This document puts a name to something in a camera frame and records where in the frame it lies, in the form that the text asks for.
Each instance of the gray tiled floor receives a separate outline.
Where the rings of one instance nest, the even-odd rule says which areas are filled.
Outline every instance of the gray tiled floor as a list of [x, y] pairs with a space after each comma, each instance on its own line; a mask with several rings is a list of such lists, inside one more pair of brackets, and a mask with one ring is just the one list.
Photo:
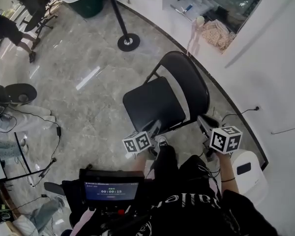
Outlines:
[[[121, 8], [122, 16], [128, 31], [141, 38], [139, 48], [130, 53], [123, 53], [117, 48], [121, 30], [109, 4], [96, 17], [84, 20], [79, 15], [62, 6], [59, 17], [52, 22], [53, 30], [45, 30], [42, 42], [37, 47], [37, 61], [29, 64], [24, 51], [13, 47], [1, 60], [1, 83], [8, 84], [11, 71], [16, 74], [18, 83], [30, 83], [38, 92], [33, 104], [52, 110], [57, 122], [62, 127], [62, 137], [55, 154], [57, 163], [47, 176], [34, 189], [27, 179], [12, 181], [10, 189], [15, 204], [22, 205], [46, 193], [43, 182], [61, 183], [62, 180], [76, 179], [78, 170], [92, 163], [97, 169], [128, 169], [133, 159], [125, 158], [121, 140], [133, 131], [133, 126], [122, 105], [123, 95], [140, 85], [155, 67], [161, 57], [168, 51], [178, 50], [160, 32], [141, 20], [130, 11]], [[92, 70], [100, 67], [101, 72], [92, 77], [80, 90], [76, 85]], [[208, 85], [211, 105], [209, 114], [218, 119], [234, 111], [205, 76]], [[175, 93], [185, 110], [188, 110], [180, 88], [168, 77]], [[237, 117], [229, 117], [228, 122], [244, 132], [242, 148], [255, 152], [260, 160], [260, 153], [247, 130]], [[29, 151], [26, 154], [29, 166], [45, 167], [55, 149], [58, 139], [56, 128], [37, 129], [26, 132]], [[202, 153], [204, 140], [197, 124], [173, 131], [169, 142], [179, 153], [181, 164], [190, 155]], [[8, 162], [9, 175], [22, 174], [20, 164], [14, 160]], [[45, 200], [40, 199], [21, 211], [29, 212]], [[56, 214], [54, 221], [62, 217], [65, 222], [54, 226], [54, 231], [69, 228], [69, 211]]]

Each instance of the stand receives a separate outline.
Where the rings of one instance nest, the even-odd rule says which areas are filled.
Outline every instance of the stand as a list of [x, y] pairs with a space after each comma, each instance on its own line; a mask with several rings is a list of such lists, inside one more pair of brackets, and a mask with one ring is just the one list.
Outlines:
[[123, 52], [133, 51], [139, 46], [140, 38], [138, 35], [134, 33], [127, 32], [126, 26], [124, 25], [124, 21], [118, 9], [116, 0], [110, 0], [110, 2], [112, 3], [114, 12], [116, 14], [117, 20], [123, 33], [123, 36], [118, 40], [118, 47]]

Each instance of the black folding chair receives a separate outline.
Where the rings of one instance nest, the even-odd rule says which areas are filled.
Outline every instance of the black folding chair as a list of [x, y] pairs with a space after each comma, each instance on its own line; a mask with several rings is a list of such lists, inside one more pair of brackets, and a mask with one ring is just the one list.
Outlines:
[[[165, 67], [180, 85], [189, 107], [189, 120], [185, 120], [185, 113], [167, 79], [157, 74], [160, 66]], [[149, 81], [153, 75], [157, 78]], [[123, 104], [138, 132], [148, 131], [157, 121], [160, 123], [157, 135], [198, 121], [208, 139], [212, 128], [219, 126], [217, 120], [206, 115], [209, 103], [209, 92], [199, 71], [187, 55], [178, 51], [167, 53], [143, 85], [123, 97]]]

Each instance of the white cube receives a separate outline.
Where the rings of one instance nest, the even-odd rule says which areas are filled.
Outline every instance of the white cube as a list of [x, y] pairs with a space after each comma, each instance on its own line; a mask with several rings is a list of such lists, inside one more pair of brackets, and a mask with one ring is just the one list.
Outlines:
[[234, 152], [239, 148], [242, 132], [234, 126], [214, 128], [210, 147], [222, 154]]
[[122, 140], [122, 143], [127, 151], [126, 157], [129, 158], [134, 154], [151, 147], [151, 141], [147, 132], [134, 133]]

